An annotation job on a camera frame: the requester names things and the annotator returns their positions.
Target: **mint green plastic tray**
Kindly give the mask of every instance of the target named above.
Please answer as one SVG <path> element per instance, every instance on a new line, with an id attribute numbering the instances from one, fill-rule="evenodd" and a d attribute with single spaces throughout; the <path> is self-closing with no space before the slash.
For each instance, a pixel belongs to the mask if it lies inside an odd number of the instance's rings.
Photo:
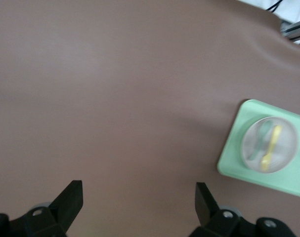
<path id="1" fill-rule="evenodd" d="M 287 119 L 294 125 L 298 131 L 299 148 L 295 158 L 285 168 L 275 173 L 264 174 L 244 165 L 241 157 L 241 144 L 244 134 L 253 123 L 270 116 Z M 244 102 L 232 126 L 217 167 L 223 175 L 300 196 L 300 115 L 258 100 Z"/>

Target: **yellow utensil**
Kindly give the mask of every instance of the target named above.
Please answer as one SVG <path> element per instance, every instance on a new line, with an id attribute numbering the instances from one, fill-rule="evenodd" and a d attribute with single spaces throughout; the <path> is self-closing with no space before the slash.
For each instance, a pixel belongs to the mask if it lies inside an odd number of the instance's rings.
<path id="1" fill-rule="evenodd" d="M 268 170 L 270 160 L 272 159 L 272 153 L 274 151 L 275 145 L 278 141 L 278 138 L 280 136 L 282 129 L 283 129 L 283 127 L 281 125 L 276 125 L 273 129 L 272 136 L 271 136 L 269 144 L 268 144 L 268 149 L 267 149 L 266 155 L 263 156 L 263 158 L 260 162 L 262 171 Z"/>

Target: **black cable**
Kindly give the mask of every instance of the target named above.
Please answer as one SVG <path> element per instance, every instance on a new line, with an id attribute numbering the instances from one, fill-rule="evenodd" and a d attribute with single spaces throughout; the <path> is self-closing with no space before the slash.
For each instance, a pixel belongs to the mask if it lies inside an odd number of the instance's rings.
<path id="1" fill-rule="evenodd" d="M 271 10 L 271 9 L 273 9 L 275 7 L 275 9 L 273 10 L 273 12 L 274 12 L 282 1 L 283 0 L 279 0 L 277 3 L 275 3 L 274 5 L 272 5 L 271 7 L 269 7 L 268 9 L 266 9 L 266 11 L 269 11 L 269 10 Z"/>

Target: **green spoon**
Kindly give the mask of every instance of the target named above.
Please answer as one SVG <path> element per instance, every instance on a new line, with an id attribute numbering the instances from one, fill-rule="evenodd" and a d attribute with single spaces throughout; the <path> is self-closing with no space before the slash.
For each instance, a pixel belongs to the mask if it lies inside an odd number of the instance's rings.
<path id="1" fill-rule="evenodd" d="M 253 151 L 253 153 L 250 155 L 248 160 L 254 160 L 257 157 L 258 152 L 260 151 L 261 147 L 263 146 L 264 143 L 264 137 L 267 135 L 267 133 L 270 131 L 270 129 L 273 126 L 273 121 L 268 120 L 265 121 L 261 127 L 259 128 L 258 132 L 257 132 L 257 136 L 258 136 L 258 142 L 257 145 Z"/>

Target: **brown surface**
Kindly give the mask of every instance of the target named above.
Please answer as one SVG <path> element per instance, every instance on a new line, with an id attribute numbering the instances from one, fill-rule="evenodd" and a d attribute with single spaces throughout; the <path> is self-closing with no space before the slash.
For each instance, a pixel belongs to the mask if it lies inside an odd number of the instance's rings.
<path id="1" fill-rule="evenodd" d="M 82 179 L 70 237 L 185 237 L 204 181 L 300 236 L 300 197 L 216 170 L 242 100 L 300 114 L 300 46 L 278 28 L 225 0 L 0 1 L 0 212 Z"/>

